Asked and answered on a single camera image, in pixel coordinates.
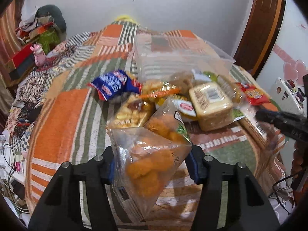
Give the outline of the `clear plastic storage bin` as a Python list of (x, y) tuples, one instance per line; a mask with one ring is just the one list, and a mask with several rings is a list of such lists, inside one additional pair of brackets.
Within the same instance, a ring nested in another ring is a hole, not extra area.
[(141, 82), (192, 69), (228, 75), (235, 63), (222, 49), (196, 36), (139, 34), (135, 36), (134, 49)]

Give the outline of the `striped orange curtain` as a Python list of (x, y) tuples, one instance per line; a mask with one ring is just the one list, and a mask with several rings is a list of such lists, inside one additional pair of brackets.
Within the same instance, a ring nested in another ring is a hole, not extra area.
[(4, 130), (13, 103), (13, 96), (7, 89), (11, 82), (5, 64), (21, 49), (15, 29), (21, 22), (24, 0), (1, 0), (1, 130)]

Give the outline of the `pile of clothes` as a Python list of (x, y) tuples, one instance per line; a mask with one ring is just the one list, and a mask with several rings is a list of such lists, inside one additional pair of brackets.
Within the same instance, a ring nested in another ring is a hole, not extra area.
[(44, 5), (15, 29), (18, 40), (23, 44), (40, 44), (46, 54), (66, 40), (66, 21), (55, 5)]

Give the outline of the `red snack packet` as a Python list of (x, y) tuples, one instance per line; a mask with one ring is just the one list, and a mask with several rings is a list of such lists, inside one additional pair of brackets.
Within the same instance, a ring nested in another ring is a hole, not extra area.
[(260, 106), (266, 103), (270, 103), (268, 96), (266, 96), (260, 89), (254, 85), (236, 83), (239, 89), (245, 94), (248, 102), (253, 106)]

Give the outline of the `clear bag of peanut snacks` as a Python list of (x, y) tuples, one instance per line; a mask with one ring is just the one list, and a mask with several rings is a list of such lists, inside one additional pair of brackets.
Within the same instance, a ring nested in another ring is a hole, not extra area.
[(132, 93), (108, 121), (106, 127), (108, 129), (142, 127), (154, 112), (154, 103), (145, 101), (138, 94)]

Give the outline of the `red shoe box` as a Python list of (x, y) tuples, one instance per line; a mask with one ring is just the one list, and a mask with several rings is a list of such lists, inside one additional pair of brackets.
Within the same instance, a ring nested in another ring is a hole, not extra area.
[(17, 80), (33, 66), (34, 55), (32, 45), (27, 44), (5, 64), (5, 69), (9, 73), (10, 80)]

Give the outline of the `white sticker covered case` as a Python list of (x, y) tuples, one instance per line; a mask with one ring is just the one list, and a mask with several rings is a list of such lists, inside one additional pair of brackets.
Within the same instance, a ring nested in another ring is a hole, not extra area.
[(271, 86), (269, 95), (281, 111), (305, 115), (305, 94), (291, 79), (283, 80), (278, 77)]

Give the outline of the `wrapped square cracker block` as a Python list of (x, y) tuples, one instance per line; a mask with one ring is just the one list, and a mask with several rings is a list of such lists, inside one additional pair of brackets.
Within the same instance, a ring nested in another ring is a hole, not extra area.
[(202, 131), (226, 127), (233, 122), (233, 103), (216, 82), (189, 89), (189, 96)]

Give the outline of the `patchwork orange green bedspread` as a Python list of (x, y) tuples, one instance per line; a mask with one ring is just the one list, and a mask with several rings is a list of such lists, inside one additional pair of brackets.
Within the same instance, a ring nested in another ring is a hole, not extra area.
[[(180, 48), (201, 55), (205, 67), (201, 71), (223, 71), (222, 61), (217, 49), (209, 42), (187, 30), (165, 33), (150, 31), (137, 23), (125, 20), (114, 21), (99, 32), (83, 32), (58, 44), (47, 55), (45, 66), (32, 71), (19, 85), (16, 99), (10, 109), (6, 130), (11, 134), (11, 147), (16, 152), (25, 153), (27, 160), (25, 172), (25, 201), (32, 215), (48, 182), (59, 168), (60, 162), (69, 160), (73, 165), (87, 162), (110, 144), (109, 128), (142, 127), (156, 111), (154, 102), (144, 101), (145, 109), (133, 105), (136, 95), (123, 92), (110, 102), (99, 99), (99, 94), (89, 83), (94, 78), (114, 70), (124, 70), (138, 79), (137, 68), (141, 67), (141, 46), (145, 50), (171, 52)], [(179, 78), (179, 84), (192, 85), (188, 72), (192, 62), (177, 62), (171, 66), (163, 61), (152, 62), (149, 70), (153, 76), (142, 75), (141, 83), (146, 89), (160, 85), (154, 78), (158, 71), (163, 82)], [(30, 116), (31, 110), (42, 106), (41, 112), (29, 126), (19, 126), (19, 118)], [(257, 139), (257, 124), (244, 118), (213, 132), (200, 132), (197, 122), (188, 124), (188, 132), (193, 140), (198, 140), (203, 150), (222, 159), (235, 163), (239, 159), (247, 162), (266, 195), (273, 191), (273, 183), (285, 175), (285, 167), (277, 154), (285, 145), (285, 137), (278, 130), (278, 144), (273, 151), (265, 149), (261, 134)], [(188, 230), (191, 227), (201, 186), (194, 186), (188, 178), (184, 162), (177, 169), (159, 196), (153, 210), (148, 215), (144, 227), (125, 224), (124, 214), (113, 204), (114, 192), (107, 188), (111, 209), (121, 230)]]

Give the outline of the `pink plush toy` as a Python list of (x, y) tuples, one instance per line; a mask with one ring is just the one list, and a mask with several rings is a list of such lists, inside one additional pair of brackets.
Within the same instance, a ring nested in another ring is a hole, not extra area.
[(33, 44), (30, 46), (30, 49), (34, 55), (34, 62), (37, 67), (41, 67), (45, 64), (46, 54), (43, 50), (43, 46), (41, 44)]

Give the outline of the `clear bag of orange snacks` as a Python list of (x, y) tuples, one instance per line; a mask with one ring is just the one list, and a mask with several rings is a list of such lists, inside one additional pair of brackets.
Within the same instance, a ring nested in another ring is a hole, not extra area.
[(112, 189), (131, 222), (142, 222), (192, 149), (178, 112), (153, 116), (144, 127), (110, 129)]

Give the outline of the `yellow pillow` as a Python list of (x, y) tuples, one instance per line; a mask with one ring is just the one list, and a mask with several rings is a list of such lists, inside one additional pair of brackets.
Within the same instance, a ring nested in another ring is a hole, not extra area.
[(129, 15), (120, 15), (118, 17), (116, 17), (115, 21), (127, 21), (127, 22), (130, 22), (130, 23), (135, 23), (135, 24), (138, 24), (137, 21), (135, 21), (131, 16)]

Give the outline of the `brown wooden door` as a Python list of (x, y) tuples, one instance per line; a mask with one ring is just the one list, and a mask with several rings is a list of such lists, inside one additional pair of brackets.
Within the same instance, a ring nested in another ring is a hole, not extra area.
[(257, 78), (282, 25), (286, 0), (253, 0), (251, 12), (234, 55), (235, 63)]

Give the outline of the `blue red biscuit bag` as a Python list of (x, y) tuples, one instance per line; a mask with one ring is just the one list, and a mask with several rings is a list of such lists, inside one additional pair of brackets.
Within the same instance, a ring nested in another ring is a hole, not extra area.
[(129, 72), (118, 69), (94, 78), (88, 86), (96, 89), (99, 99), (110, 101), (125, 92), (141, 94), (142, 84)]

